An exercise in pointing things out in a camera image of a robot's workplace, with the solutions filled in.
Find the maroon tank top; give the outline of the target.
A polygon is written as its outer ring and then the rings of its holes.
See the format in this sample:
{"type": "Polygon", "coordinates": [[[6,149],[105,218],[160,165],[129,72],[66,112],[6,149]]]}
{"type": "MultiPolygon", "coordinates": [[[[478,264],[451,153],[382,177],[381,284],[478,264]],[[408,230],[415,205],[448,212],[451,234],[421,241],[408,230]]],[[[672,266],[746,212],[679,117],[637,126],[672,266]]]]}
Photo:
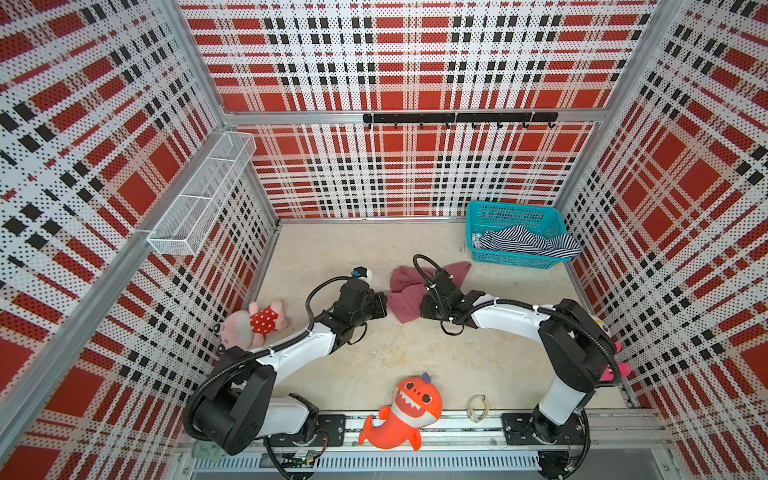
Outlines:
{"type": "MultiPolygon", "coordinates": [[[[453,275],[454,283],[460,287],[471,270],[470,262],[458,262],[444,267],[453,275]]],[[[422,276],[415,267],[400,266],[390,277],[390,292],[387,296],[387,308],[395,318],[406,324],[420,318],[420,304],[427,294],[422,276]]]]}

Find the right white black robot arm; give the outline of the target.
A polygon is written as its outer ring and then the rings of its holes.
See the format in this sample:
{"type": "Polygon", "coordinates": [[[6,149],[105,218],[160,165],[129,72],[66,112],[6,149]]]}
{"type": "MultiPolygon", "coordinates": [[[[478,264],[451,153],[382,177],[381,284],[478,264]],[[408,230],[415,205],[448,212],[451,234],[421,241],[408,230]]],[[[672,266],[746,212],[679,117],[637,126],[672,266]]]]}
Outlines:
{"type": "Polygon", "coordinates": [[[554,378],[529,420],[528,429],[539,443],[554,445],[566,428],[585,428],[583,414],[595,392],[622,382],[619,348],[607,328],[578,302],[564,299],[540,306],[482,291],[463,293],[453,275],[431,258],[416,254],[413,266],[426,287],[422,317],[443,327],[507,332],[543,347],[554,378]]]}

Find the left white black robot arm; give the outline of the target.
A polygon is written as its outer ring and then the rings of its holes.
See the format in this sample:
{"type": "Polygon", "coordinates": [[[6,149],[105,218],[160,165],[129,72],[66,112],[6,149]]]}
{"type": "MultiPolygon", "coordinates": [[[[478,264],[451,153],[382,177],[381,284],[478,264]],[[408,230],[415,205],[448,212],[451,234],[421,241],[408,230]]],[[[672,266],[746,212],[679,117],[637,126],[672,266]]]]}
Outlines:
{"type": "Polygon", "coordinates": [[[387,316],[386,294],[375,291],[371,280],[365,267],[333,277],[308,295],[309,323],[299,333],[255,351],[226,350],[184,407],[186,433],[228,455],[272,437],[310,443],[320,430],[318,407],[297,394],[276,396],[274,387],[300,368],[352,345],[357,328],[387,316]]]}

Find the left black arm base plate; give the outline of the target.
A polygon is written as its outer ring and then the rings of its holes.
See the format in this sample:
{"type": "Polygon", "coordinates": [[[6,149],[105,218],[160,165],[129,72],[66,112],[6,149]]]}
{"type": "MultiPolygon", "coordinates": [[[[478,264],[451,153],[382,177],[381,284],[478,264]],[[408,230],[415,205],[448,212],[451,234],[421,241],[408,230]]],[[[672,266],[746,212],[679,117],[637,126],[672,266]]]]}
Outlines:
{"type": "Polygon", "coordinates": [[[295,434],[267,437],[272,447],[340,447],[344,444],[347,417],[344,414],[319,414],[295,434]]]}

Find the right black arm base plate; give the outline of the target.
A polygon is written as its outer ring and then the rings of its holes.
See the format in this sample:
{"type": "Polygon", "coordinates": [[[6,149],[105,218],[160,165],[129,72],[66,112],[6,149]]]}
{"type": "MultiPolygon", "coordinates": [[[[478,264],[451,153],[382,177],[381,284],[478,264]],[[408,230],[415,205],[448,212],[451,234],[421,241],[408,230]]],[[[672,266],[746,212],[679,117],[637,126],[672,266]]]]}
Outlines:
{"type": "Polygon", "coordinates": [[[508,445],[567,447],[582,445],[586,439],[581,416],[575,413],[563,425],[554,424],[537,411],[503,413],[501,423],[508,445]]]}

